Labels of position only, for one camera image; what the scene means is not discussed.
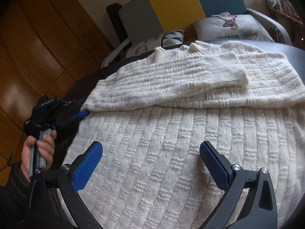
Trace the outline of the person left forearm black sleeve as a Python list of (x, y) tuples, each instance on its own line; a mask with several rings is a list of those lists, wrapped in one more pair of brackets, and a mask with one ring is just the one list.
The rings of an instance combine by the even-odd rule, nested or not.
[(22, 162), (15, 163), (7, 184), (1, 185), (1, 228), (22, 228), (25, 225), (30, 182), (22, 165)]

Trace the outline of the person left hand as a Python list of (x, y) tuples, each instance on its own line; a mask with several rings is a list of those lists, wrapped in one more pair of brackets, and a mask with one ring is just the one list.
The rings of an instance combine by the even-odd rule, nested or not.
[(22, 163), (21, 170), (23, 175), (29, 180), (29, 169), (30, 169), (30, 155), (31, 155), (31, 147), (35, 144), (38, 146), (39, 153), (46, 160), (46, 170), (48, 170), (53, 162), (53, 155), (55, 152), (55, 143), (54, 140), (57, 137), (57, 132), (55, 130), (52, 131), (51, 136), (43, 136), (41, 141), (37, 141), (33, 136), (28, 136), (23, 144), (22, 149)]

